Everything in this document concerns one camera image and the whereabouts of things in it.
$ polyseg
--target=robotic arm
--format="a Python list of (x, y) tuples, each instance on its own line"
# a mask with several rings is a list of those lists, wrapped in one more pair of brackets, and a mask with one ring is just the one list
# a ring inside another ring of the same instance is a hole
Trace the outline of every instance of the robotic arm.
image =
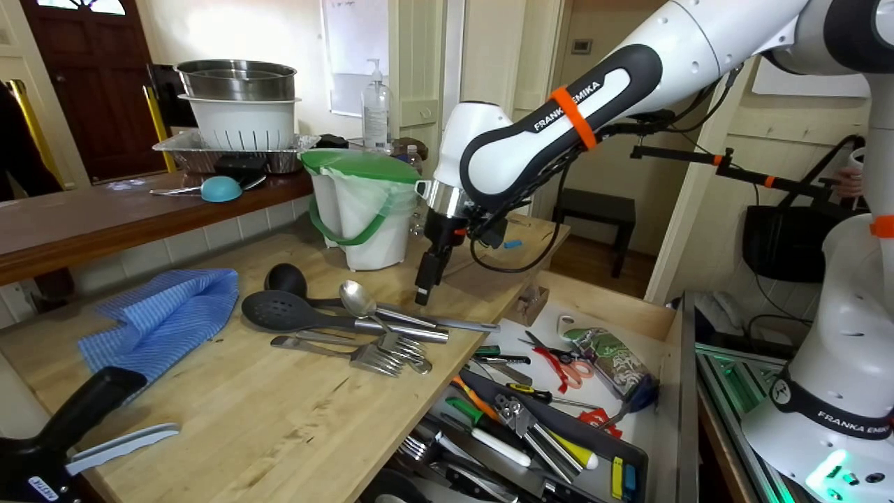
[(466, 235), (499, 243), (506, 214), (596, 149), (604, 133), (619, 128), (618, 121), (653, 116), (753, 54), (790, 72), (868, 79), (862, 194), (871, 223), (851, 218), (830, 232), (811, 335), (770, 401), (742, 419), (742, 434), (759, 458), (818, 500), (844, 492), (846, 500), (890, 500), (894, 0), (671, 0), (598, 68), (517, 123), (496, 107), (454, 107), (438, 169), (418, 181), (431, 249), (418, 264), (415, 303), (428, 304), (452, 247)]

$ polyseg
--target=black-handled tool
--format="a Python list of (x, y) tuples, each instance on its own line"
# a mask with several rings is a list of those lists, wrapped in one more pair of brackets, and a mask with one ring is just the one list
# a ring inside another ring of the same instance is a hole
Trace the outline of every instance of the black-handled tool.
[(0, 440), (0, 500), (77, 500), (66, 453), (142, 385), (142, 374), (107, 367), (34, 440)]

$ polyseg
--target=blue cloth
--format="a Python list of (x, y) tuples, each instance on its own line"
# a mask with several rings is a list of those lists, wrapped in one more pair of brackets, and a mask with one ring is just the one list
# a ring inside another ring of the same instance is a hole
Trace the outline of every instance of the blue cloth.
[(231, 317), (239, 279), (231, 269), (168, 271), (130, 295), (101, 304), (114, 331), (77, 342), (91, 371), (121, 367), (139, 371), (146, 385), (209, 342)]

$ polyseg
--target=kitchen counter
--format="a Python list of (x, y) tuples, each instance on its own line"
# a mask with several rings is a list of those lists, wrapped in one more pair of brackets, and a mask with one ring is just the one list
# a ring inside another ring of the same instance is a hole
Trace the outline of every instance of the kitchen counter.
[[(549, 230), (545, 221), (513, 218), (509, 237), (522, 247), (481, 255), (489, 264), (526, 265), (549, 240)], [(382, 304), (471, 323), (496, 323), (537, 275), (489, 275), (466, 249), (454, 249), (431, 309), (415, 311), (411, 299), (421, 249), (413, 237), (407, 265), (352, 275), (301, 221), (195, 265), (238, 269), (246, 297), (263, 289), (270, 265), (294, 264), (319, 299), (334, 297), (344, 279), (358, 279)], [(88, 378), (76, 342), (104, 328), (109, 318), (101, 318), (95, 304), (73, 304), (0, 332), (0, 353), (40, 402), (55, 412)], [(404, 369), (400, 378), (361, 371), (341, 357), (270, 349), (267, 342), (267, 332), (234, 311), (223, 332), (95, 427), (83, 446), (157, 422), (182, 427), (150, 451), (91, 471), (97, 492), (128, 503), (354, 500), (474, 353), (481, 335), (452, 332), (449, 344), (424, 344), (432, 371)]]
[(311, 179), (304, 173), (267, 179), (231, 204), (149, 194), (171, 187), (182, 187), (182, 173), (126, 177), (95, 187), (3, 202), (0, 285), (308, 195)]

